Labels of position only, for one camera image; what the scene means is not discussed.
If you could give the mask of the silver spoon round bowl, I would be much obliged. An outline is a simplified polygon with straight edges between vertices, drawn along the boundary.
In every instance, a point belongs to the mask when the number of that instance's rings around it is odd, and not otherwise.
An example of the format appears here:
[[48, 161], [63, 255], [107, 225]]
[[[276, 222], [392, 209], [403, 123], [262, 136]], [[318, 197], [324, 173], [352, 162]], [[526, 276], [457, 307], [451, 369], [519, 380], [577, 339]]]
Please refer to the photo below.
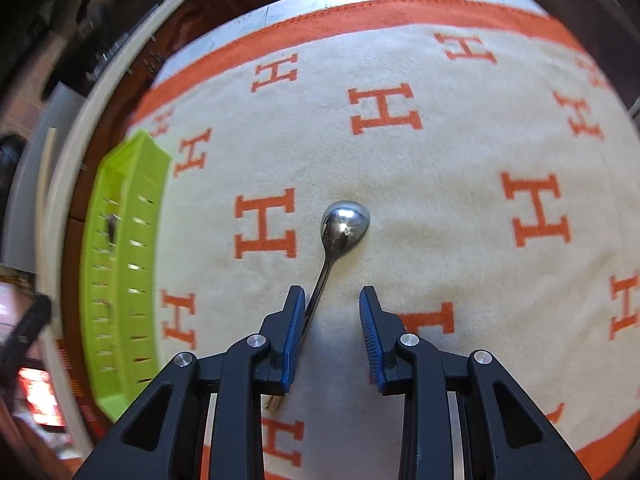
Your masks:
[[305, 340], [308, 334], [309, 325], [320, 304], [332, 266], [360, 243], [360, 240], [366, 236], [369, 226], [370, 212], [365, 206], [353, 200], [341, 200], [326, 208], [320, 224], [324, 261], [306, 305], [302, 340]]

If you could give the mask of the green plastic utensil tray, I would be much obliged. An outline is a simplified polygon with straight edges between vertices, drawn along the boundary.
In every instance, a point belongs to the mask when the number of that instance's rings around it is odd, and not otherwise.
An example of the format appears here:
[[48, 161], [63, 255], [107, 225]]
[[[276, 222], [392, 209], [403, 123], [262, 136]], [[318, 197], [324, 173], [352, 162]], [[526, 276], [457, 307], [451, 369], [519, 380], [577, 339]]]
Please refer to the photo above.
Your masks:
[[155, 242], [170, 156], [143, 130], [101, 160], [86, 215], [79, 313], [90, 388], [119, 419], [158, 371]]

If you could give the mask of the orange white H blanket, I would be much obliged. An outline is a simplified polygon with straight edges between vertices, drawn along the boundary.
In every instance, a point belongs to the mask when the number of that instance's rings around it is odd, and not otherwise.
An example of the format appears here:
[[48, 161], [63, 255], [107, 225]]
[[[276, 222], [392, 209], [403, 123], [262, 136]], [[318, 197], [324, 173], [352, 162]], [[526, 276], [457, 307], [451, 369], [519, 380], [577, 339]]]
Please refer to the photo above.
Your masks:
[[157, 234], [162, 361], [226, 350], [312, 289], [320, 222], [366, 206], [290, 394], [271, 479], [393, 479], [402, 402], [370, 382], [358, 296], [437, 348], [492, 352], [596, 479], [639, 433], [639, 135], [553, 18], [376, 0], [171, 60], [132, 125], [171, 158]]

